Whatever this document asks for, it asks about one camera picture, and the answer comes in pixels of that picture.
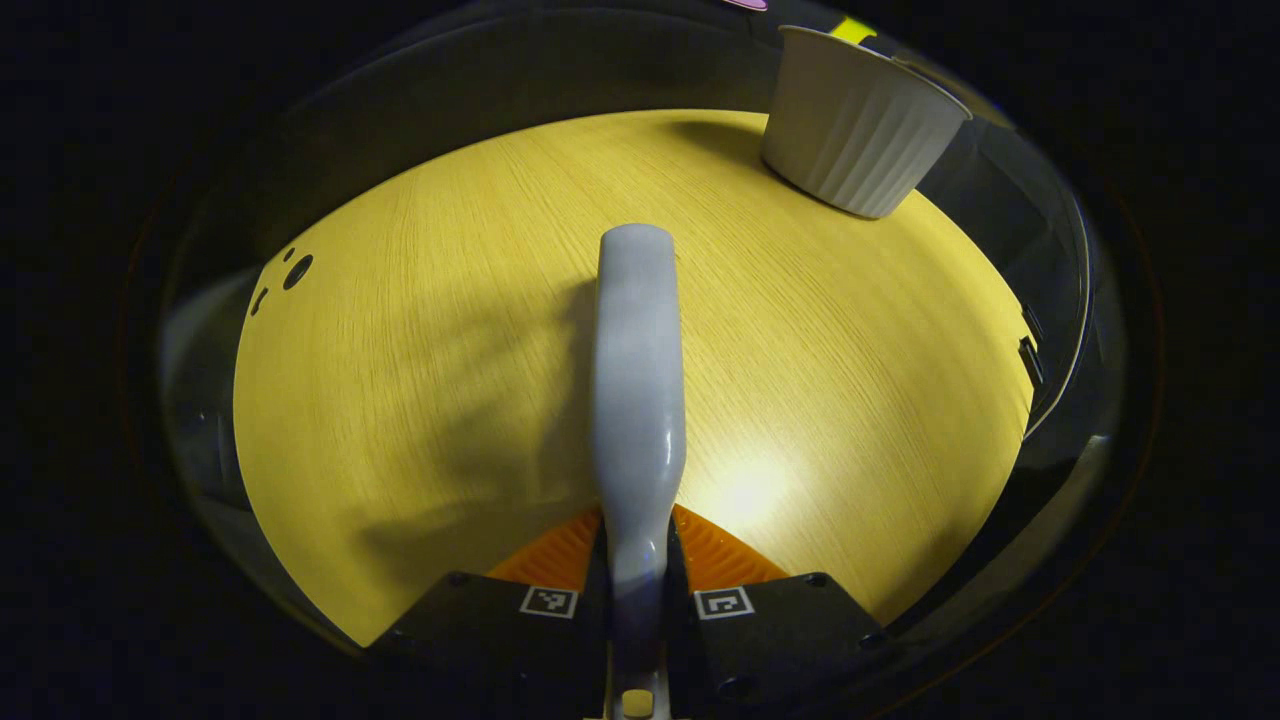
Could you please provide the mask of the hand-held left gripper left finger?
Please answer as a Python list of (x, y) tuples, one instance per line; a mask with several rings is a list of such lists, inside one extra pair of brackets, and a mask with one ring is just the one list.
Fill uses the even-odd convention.
[(609, 573), (602, 511), (539, 536), (486, 574), (453, 570), (372, 644), (457, 719), (602, 719)]

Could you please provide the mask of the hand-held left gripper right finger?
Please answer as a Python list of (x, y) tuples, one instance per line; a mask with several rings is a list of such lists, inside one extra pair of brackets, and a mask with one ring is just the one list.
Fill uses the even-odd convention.
[(684, 506), (673, 509), (668, 550), (676, 719), (782, 719), (893, 657), (892, 638), (828, 573), (787, 573)]

